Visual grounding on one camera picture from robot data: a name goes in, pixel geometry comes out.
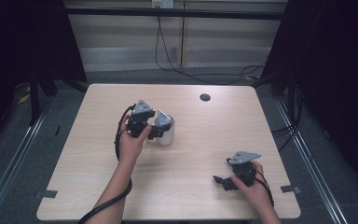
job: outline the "table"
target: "table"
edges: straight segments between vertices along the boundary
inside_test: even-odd
[[[204,102],[203,93],[211,96]],[[135,166],[124,220],[252,219],[255,210],[238,190],[224,191],[213,175],[232,174],[226,158],[236,151],[262,154],[280,218],[300,210],[255,90],[242,86],[89,86],[48,190],[37,211],[41,220],[77,220],[97,202],[117,166],[114,140],[118,121],[139,99],[175,117],[167,146],[146,141]]]

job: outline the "gray plastic part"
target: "gray plastic part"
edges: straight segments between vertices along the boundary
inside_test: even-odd
[[[260,157],[261,157],[261,154],[237,151],[234,154],[234,156],[231,157],[231,160],[228,163],[230,165],[243,164],[243,163],[246,163],[247,161],[252,161],[252,160],[255,160]]]
[[[147,111],[153,111],[153,108],[148,105],[144,100],[139,100],[138,104],[132,110],[132,114],[142,114]]]

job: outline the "right hand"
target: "right hand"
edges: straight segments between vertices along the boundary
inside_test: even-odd
[[[264,183],[266,180],[263,178],[261,174],[263,173],[263,166],[257,161],[251,161],[251,163],[255,166],[255,169],[260,172],[256,172],[255,177]],[[266,207],[272,207],[271,202],[269,200],[269,194],[266,189],[257,181],[250,187],[247,187],[239,178],[236,176],[231,177],[232,182],[240,189],[240,191],[245,195],[246,200],[251,204],[251,206],[257,211],[262,211],[262,209],[266,209]]]

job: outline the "black cable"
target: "black cable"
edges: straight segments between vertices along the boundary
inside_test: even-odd
[[[118,122],[118,128],[117,128],[116,140],[115,140],[115,150],[116,150],[117,160],[119,160],[119,157],[120,157],[120,154],[119,154],[120,136],[124,131],[127,131],[127,129],[125,129],[123,131],[120,131],[121,124],[123,123],[123,120],[124,120],[125,116],[127,115],[127,113],[130,110],[133,110],[135,108],[135,106],[136,105],[129,106],[126,109],[126,111],[123,113],[123,115],[121,116],[120,121]],[[102,203],[102,204],[98,205],[97,207],[93,208],[85,216],[83,216],[77,223],[78,224],[85,223],[87,220],[89,220],[91,217],[95,216],[97,213],[101,212],[102,210],[104,210],[105,208],[109,207],[110,205],[112,205],[114,203],[117,203],[118,201],[120,201],[123,198],[125,198],[131,192],[131,190],[132,190],[132,180],[130,179],[129,185],[127,186],[127,188],[121,194],[119,194],[117,197],[107,201],[106,203]]]
[[[159,42],[159,35],[161,34],[161,39],[162,39],[162,42],[163,42],[163,45],[164,45],[164,49],[165,49],[165,54],[166,54],[166,57],[168,59],[168,63],[170,64],[170,67],[171,68],[164,68],[162,67],[159,63],[158,63],[158,60],[157,60],[157,55],[158,55],[158,42]],[[170,71],[170,72],[176,72],[182,76],[185,76],[185,77],[191,77],[191,78],[194,78],[196,79],[197,81],[200,81],[200,82],[204,82],[204,83],[207,83],[207,84],[211,84],[211,85],[231,85],[231,84],[235,84],[239,81],[241,81],[243,79],[243,76],[244,75],[247,75],[247,74],[251,74],[253,73],[254,71],[256,71],[257,69],[259,69],[260,67],[264,67],[264,64],[265,63],[261,63],[259,65],[249,65],[249,66],[246,66],[242,69],[241,73],[240,74],[189,74],[189,73],[186,73],[186,72],[183,72],[183,71],[179,71],[177,70],[173,65],[172,65],[172,62],[171,62],[171,59],[169,57],[169,54],[168,54],[168,51],[167,51],[167,46],[165,44],[165,38],[164,38],[164,34],[162,33],[162,29],[161,29],[161,21],[160,21],[160,17],[158,17],[158,35],[157,35],[157,43],[156,43],[156,48],[155,48],[155,62],[156,62],[156,65],[164,70],[164,71]],[[250,72],[246,72],[244,73],[244,71],[247,69],[247,68],[250,68],[250,67],[255,67],[255,69],[253,69],[252,71]],[[226,82],[226,83],[216,83],[216,82],[211,82],[211,81],[206,81],[206,80],[203,80],[201,78],[197,78],[197,76],[236,76],[238,77],[237,79],[233,80],[233,81],[229,81],[229,82]]]
[[[290,133],[289,138],[288,138],[288,139],[283,143],[283,145],[278,149],[279,152],[281,152],[282,149],[290,142],[290,139],[292,139],[292,137],[293,137],[293,134]]]
[[[259,171],[257,171],[264,179],[264,181],[266,181],[266,183],[264,183],[263,181],[261,181],[260,179],[255,177],[255,181],[257,181],[258,183],[260,183],[264,189],[266,189],[268,197],[269,197],[269,201],[272,204],[272,207],[274,206],[274,199],[272,198],[272,193],[271,193],[271,189],[269,188],[269,183],[267,182],[267,179],[263,176],[263,174],[261,174]]]
[[[304,103],[304,96],[301,94],[300,90],[299,90],[299,87],[296,86],[296,102],[297,102],[297,118],[296,120],[294,121],[294,123],[288,127],[285,127],[285,128],[281,128],[281,129],[278,129],[278,130],[274,130],[274,131],[271,131],[272,134],[279,134],[281,133],[281,135],[279,136],[274,136],[274,138],[278,138],[278,137],[281,137],[283,136],[285,133],[287,132],[290,132],[290,136],[289,138],[283,143],[283,145],[278,149],[279,152],[281,152],[283,150],[283,148],[289,143],[289,141],[293,138],[293,135],[298,127],[298,124],[300,122],[300,119],[301,119],[301,115],[302,115],[302,106],[303,106],[303,103]]]

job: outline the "white cup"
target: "white cup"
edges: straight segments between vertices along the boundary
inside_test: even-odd
[[[163,146],[166,146],[166,145],[172,143],[173,142],[173,137],[174,137],[174,134],[175,134],[175,119],[171,115],[167,115],[167,116],[170,117],[170,119],[171,119],[171,122],[172,122],[171,123],[171,128],[167,132],[164,132],[162,137],[157,138],[157,142],[160,145],[163,145]]]

